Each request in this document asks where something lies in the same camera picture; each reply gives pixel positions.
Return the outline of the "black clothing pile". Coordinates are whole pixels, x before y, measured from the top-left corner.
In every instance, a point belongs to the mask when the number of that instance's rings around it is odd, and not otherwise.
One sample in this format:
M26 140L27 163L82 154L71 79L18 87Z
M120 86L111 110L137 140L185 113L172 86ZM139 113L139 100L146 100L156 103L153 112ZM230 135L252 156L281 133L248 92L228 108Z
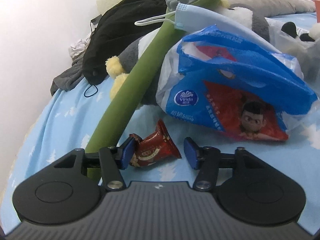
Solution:
M122 0L103 14L90 36L84 52L75 57L72 66L53 79L50 93L58 89L70 91L85 78L98 85L108 76L105 62L120 55L138 38L159 28L159 23L138 27L136 21L162 15L166 12L165 0Z

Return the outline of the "grey penguin plush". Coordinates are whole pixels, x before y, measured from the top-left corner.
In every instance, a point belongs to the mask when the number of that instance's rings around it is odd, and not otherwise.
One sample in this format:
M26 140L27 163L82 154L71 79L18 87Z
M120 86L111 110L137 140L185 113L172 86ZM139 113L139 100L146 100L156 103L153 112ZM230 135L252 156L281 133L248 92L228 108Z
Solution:
M232 7L228 5L220 5L215 9L215 11L223 16L235 20L248 29L251 29L266 41L270 40L268 30L269 25L267 20L260 13L253 11L252 8L248 8L244 4L236 4ZM119 54L119 56L113 56L106 61L106 70L109 76L114 80L113 86L110 90L111 99L114 99L132 68L142 56L157 32L158 29L138 38L128 45L126 49ZM138 105L139 107L143 105L157 105L156 92L159 75L160 72L157 72L156 76L151 82L150 87Z

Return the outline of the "green massage stick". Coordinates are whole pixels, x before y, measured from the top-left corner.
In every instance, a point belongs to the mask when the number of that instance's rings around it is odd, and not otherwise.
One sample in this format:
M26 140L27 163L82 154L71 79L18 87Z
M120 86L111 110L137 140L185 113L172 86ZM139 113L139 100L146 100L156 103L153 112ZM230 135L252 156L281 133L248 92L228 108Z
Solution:
M85 148L87 152L98 152L103 147L117 145L152 80L159 72L166 53L185 35L185 31L174 26L178 6L191 4L196 8L213 11L221 0L167 0L166 3L167 10L164 15L144 20L148 24L161 23L161 27L103 114Z

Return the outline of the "light blue star bedsheet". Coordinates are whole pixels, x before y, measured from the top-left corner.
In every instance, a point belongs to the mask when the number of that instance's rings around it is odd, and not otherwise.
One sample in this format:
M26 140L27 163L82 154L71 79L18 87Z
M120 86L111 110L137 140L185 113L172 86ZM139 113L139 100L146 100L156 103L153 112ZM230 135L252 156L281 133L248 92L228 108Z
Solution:
M11 167L1 195L1 226L10 232L19 224L12 205L14 189L29 176L61 158L74 148L85 148L102 114L110 103L112 80L97 88L86 80L68 92L58 90L28 133ZM214 146L231 153L239 142L211 129L166 115L159 107L144 106L130 120L124 135L146 137L162 119L179 150L186 137L201 146ZM299 223L310 233L319 229L319 113L305 119L284 143L243 141L249 152L298 182L306 192L305 209Z

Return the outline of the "blue Vinda tissue pack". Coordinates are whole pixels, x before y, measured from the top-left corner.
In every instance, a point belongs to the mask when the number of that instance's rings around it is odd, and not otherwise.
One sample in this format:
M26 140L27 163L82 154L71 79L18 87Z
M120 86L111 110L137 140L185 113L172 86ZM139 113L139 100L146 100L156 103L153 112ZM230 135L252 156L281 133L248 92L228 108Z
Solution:
M235 138L285 141L319 109L317 94L272 53L215 26L166 54L156 92L168 115Z

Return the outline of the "small panda plush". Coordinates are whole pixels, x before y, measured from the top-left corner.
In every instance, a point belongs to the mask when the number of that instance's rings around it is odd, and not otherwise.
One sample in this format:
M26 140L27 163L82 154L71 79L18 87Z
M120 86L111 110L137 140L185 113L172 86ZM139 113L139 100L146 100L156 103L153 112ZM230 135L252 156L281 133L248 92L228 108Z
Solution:
M303 29L297 28L295 23L286 22L281 31L291 36L292 38L301 40L303 42L315 42L319 39L320 23L314 24L308 32L303 32Z

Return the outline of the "red candy wrapper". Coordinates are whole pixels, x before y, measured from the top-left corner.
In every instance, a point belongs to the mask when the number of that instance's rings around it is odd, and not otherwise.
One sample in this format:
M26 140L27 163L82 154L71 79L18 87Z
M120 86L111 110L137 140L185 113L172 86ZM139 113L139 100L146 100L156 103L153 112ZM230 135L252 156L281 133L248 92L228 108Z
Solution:
M158 120L155 131L148 137L142 139L135 133L130 137L136 141L130 161L133 167L150 166L168 157L182 158L162 119Z

